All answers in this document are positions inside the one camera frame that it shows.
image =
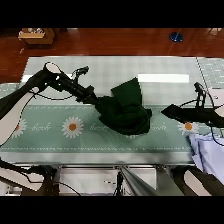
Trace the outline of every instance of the white cloth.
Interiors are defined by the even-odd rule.
[[[224,144],[224,138],[214,134],[217,142]],[[213,174],[224,184],[224,147],[218,145],[212,138],[212,134],[190,134],[189,139],[194,150],[192,159],[201,171]]]

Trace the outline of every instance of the white daisy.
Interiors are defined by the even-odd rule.
[[[78,117],[69,117],[65,122],[63,122],[62,131],[64,132],[64,135],[66,135],[66,138],[75,138],[82,134],[81,130],[83,130],[83,126],[82,120]]]
[[[26,130],[26,121],[25,119],[20,120],[19,124],[17,124],[16,129],[12,133],[12,138],[17,138],[18,136],[23,134],[23,131]]]
[[[182,123],[179,123],[177,125],[178,127],[178,130],[179,131],[182,131],[182,135],[189,135],[191,133],[198,133],[198,124],[196,123],[185,123],[185,124],[182,124]]]
[[[130,138],[130,139],[133,139],[133,138],[136,138],[138,135],[126,135],[126,138]]]

